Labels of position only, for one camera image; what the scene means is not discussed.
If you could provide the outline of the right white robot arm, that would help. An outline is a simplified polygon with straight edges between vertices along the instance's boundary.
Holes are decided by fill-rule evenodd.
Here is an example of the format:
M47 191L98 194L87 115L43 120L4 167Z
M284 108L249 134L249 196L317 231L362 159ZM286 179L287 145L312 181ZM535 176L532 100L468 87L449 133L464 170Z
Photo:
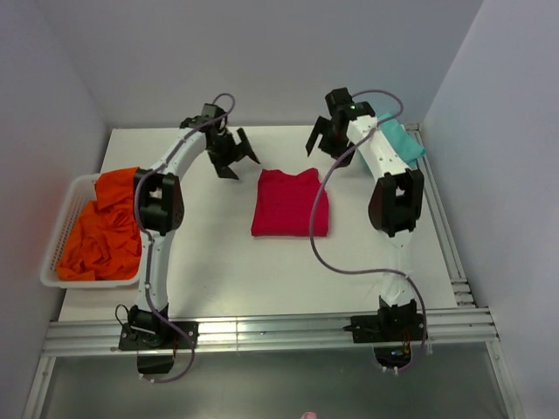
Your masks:
M412 234L422 212L424 175L399 157L380 128L383 123L370 115L358 116L349 122L345 134L352 145L337 158L323 178L311 209L308 234L314 256L330 271L348 276L384 276L379 306L392 311L378 319L378 330L385 339L397 340L407 331L409 323L396 309L411 309L416 304L418 310L426 310L424 298L411 278L411 268L406 265ZM316 247L315 218L326 184L335 169L342 165L342 160L355 151L362 155L373 175L375 186L369 199L368 217L374 230L390 244L397 262L394 267L344 270L327 262Z

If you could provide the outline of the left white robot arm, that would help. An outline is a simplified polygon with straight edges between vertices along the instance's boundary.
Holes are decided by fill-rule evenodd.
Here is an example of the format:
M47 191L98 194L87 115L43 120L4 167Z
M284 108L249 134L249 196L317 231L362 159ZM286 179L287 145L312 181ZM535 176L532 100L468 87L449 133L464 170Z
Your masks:
M160 348L170 337L167 275L170 248L184 218L181 180L196 158L207 154L217 176L237 180L233 162L259 159L245 130L209 127L179 130L178 139L150 168L134 176L134 216L141 232L141 262L136 302L128 321L139 328L139 339Z

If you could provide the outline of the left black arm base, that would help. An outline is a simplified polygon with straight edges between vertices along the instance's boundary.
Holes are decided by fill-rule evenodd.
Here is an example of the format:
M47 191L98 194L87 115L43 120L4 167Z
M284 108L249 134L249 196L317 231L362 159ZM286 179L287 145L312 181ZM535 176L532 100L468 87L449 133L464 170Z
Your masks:
M115 307L114 317L121 326L118 349L137 353L136 367L142 379L170 382L163 376L174 367L179 349L188 350L190 360L185 371L178 376L189 372L197 349L198 322L171 322L167 307L156 315L137 306L128 308L123 304Z

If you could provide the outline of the crimson red t shirt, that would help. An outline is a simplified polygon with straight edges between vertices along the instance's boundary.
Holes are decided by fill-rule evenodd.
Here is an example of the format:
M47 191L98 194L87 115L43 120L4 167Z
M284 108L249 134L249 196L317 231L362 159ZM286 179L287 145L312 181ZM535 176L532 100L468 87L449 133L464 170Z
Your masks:
M297 175L264 169L252 219L254 237L308 237L311 210L320 189L317 168Z

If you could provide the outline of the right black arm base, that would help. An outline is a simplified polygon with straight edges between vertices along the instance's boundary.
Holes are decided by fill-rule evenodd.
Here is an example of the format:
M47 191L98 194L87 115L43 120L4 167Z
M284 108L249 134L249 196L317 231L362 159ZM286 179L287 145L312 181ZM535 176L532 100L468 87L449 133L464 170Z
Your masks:
M343 331L351 333L355 344L372 344L380 368L394 373L411 365L411 344L418 341L425 348L428 337L426 316L417 310L415 301L381 306L376 314L352 316Z

